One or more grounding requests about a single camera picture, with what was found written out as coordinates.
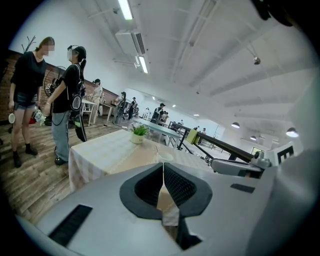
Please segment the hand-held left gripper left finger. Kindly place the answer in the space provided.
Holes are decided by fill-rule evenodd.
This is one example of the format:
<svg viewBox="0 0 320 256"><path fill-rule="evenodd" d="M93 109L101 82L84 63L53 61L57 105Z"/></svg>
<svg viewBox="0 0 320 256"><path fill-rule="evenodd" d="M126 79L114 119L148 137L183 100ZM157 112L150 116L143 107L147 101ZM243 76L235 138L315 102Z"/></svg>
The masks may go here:
<svg viewBox="0 0 320 256"><path fill-rule="evenodd" d="M180 247L161 220L143 219L121 202L120 187L148 165L95 179L56 203L37 223L50 235L78 205L91 211L67 249L83 256L172 256Z"/></svg>

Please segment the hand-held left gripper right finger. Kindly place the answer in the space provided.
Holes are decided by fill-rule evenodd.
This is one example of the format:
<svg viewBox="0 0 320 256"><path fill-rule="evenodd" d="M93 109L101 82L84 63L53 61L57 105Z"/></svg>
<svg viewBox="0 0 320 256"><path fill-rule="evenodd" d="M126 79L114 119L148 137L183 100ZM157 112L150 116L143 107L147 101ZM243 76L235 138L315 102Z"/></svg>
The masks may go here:
<svg viewBox="0 0 320 256"><path fill-rule="evenodd" d="M269 197L269 180L164 164L164 184L179 209L173 256L247 256Z"/></svg>

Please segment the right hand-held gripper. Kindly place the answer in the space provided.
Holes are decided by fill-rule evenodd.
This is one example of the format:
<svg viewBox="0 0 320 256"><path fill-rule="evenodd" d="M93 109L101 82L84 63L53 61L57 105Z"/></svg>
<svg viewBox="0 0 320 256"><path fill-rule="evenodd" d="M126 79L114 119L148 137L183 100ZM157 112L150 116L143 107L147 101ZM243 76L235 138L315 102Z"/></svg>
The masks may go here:
<svg viewBox="0 0 320 256"><path fill-rule="evenodd" d="M233 160L213 159L210 166L215 172L223 175L260 178L263 173L261 168L279 166L294 155L295 147L293 142L290 141L273 150L257 151L251 160L251 164Z"/></svg>

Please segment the black metal railing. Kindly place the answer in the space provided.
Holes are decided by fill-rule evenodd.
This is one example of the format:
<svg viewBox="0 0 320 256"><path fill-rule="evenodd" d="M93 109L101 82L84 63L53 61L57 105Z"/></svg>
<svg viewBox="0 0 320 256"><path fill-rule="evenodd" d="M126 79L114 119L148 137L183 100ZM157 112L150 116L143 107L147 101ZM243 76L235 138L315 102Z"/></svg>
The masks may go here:
<svg viewBox="0 0 320 256"><path fill-rule="evenodd" d="M199 131L195 131L193 140L190 140L187 137L191 135L192 129L175 121L171 121L168 128L181 136L176 141L178 143L176 146L178 150L187 150L191 154L198 152L201 153L203 158L210 160L241 160L249 163L254 157L251 153Z"/></svg>

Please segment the yellow-green pad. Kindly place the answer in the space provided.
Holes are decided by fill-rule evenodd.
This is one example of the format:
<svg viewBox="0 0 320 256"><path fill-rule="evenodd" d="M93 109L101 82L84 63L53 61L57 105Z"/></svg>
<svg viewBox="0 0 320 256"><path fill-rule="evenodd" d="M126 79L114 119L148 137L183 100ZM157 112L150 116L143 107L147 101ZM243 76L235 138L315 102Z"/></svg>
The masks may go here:
<svg viewBox="0 0 320 256"><path fill-rule="evenodd" d="M193 145L198 138L198 131L195 129L190 129L188 135L186 136L186 141Z"/></svg>

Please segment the table with checkered tablecloth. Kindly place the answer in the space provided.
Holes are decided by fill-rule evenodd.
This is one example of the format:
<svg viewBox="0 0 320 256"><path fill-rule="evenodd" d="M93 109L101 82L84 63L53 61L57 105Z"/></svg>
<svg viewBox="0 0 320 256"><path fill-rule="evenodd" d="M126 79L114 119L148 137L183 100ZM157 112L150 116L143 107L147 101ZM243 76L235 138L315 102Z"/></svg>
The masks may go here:
<svg viewBox="0 0 320 256"><path fill-rule="evenodd" d="M165 188L164 165L178 164L209 171L209 168L196 156L192 156L150 140L141 144L130 141L132 134L124 130L89 140L71 147L69 152L69 179L72 192L81 189L87 183L107 175L113 175L138 167L149 168L126 180L120 187L122 204L141 219L161 220L162 226L170 225L163 218L164 213L172 209L167 202L162 209L158 200L168 194ZM172 161L161 161L159 152L168 152Z"/></svg>

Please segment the grey top table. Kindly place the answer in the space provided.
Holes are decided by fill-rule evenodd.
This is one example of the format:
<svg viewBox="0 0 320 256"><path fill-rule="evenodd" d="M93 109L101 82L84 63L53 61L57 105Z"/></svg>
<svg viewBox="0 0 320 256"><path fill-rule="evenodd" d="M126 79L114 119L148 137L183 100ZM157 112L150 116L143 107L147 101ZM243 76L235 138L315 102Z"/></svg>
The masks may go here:
<svg viewBox="0 0 320 256"><path fill-rule="evenodd" d="M170 142L174 139L175 142L173 143L173 148L176 149L178 146L178 143L180 142L180 135L178 133L176 133L175 131L163 127L163 126L159 126L158 124L152 123L150 121L146 121L144 119L134 119L133 120L136 123L142 124L144 126L146 126L147 128L149 128L152 131L156 131L159 132L160 134L166 135L169 138L168 144L167 146L169 147Z"/></svg>

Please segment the green plant in white pot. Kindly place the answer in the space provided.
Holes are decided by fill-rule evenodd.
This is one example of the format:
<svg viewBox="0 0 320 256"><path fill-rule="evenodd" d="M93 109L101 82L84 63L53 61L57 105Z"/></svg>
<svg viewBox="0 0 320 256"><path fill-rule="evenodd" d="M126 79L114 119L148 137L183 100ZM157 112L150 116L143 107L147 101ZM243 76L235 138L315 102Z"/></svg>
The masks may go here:
<svg viewBox="0 0 320 256"><path fill-rule="evenodd" d="M132 132L130 141L136 145L142 144L145 136L149 133L149 128L144 125L133 125L130 130Z"/></svg>

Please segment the white table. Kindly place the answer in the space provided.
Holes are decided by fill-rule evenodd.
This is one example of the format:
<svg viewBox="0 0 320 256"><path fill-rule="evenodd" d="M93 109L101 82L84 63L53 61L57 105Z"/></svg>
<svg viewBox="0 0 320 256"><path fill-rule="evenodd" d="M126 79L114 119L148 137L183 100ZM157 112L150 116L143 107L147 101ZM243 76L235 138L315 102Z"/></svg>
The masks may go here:
<svg viewBox="0 0 320 256"><path fill-rule="evenodd" d="M116 108L116 106L115 106L114 104L107 104L107 103L103 103L102 106L108 108L108 113L107 113L107 119L106 119L106 121L109 122L110 119L111 119L111 115L112 115L114 109Z"/></svg>
<svg viewBox="0 0 320 256"><path fill-rule="evenodd" d="M88 114L88 126L95 123L95 119L98 116L98 108L99 104L96 102L89 101L87 99L82 100L82 105L81 105L81 115L83 116L85 113Z"/></svg>

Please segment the ceiling tube light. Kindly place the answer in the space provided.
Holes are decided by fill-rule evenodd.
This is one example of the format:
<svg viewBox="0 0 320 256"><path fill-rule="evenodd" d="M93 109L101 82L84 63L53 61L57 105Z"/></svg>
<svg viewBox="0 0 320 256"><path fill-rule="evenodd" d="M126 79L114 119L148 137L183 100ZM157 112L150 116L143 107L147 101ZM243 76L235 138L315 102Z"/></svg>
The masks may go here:
<svg viewBox="0 0 320 256"><path fill-rule="evenodd" d="M128 0L117 0L125 20L132 20L133 15Z"/></svg>
<svg viewBox="0 0 320 256"><path fill-rule="evenodd" d="M147 69L145 58L143 56L139 56L138 59L139 59L139 62L140 62L140 65L142 67L143 72L145 74L148 74L148 69Z"/></svg>

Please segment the black standing fan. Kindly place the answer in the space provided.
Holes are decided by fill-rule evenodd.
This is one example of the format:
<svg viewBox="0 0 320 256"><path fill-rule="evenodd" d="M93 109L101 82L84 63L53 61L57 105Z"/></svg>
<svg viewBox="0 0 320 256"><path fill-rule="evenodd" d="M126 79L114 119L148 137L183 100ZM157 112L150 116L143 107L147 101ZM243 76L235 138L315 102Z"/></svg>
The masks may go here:
<svg viewBox="0 0 320 256"><path fill-rule="evenodd" d="M66 68L64 66L50 66L46 70L46 75L44 76L43 89L47 84L54 84L57 88L60 85L61 76L65 71Z"/></svg>

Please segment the white ceiling air conditioner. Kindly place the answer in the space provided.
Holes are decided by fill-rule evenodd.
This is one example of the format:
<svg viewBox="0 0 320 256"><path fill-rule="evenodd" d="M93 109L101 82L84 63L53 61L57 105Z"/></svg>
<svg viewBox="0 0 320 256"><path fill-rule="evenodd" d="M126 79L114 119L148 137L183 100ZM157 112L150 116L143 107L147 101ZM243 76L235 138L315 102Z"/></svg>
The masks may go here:
<svg viewBox="0 0 320 256"><path fill-rule="evenodd" d="M122 51L130 56L140 56L146 53L142 34L138 30L119 30L115 37Z"/></svg>

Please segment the black branched coat stand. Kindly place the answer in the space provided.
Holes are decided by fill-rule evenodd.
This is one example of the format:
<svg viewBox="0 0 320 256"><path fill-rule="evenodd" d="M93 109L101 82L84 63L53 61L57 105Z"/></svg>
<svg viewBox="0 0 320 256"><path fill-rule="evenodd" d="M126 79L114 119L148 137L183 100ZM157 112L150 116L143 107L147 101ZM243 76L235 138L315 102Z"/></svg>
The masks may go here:
<svg viewBox="0 0 320 256"><path fill-rule="evenodd" d="M35 44L35 43L36 43L36 42L35 42L35 39L36 39L36 37L35 37L35 36L33 36L32 38L29 38L29 37L27 36L26 38L27 38L27 45L26 45L26 46L24 46L24 44L23 44L23 43L21 44L22 52L23 52L23 53L28 52L28 51L29 51L30 46L31 46L32 44Z"/></svg>

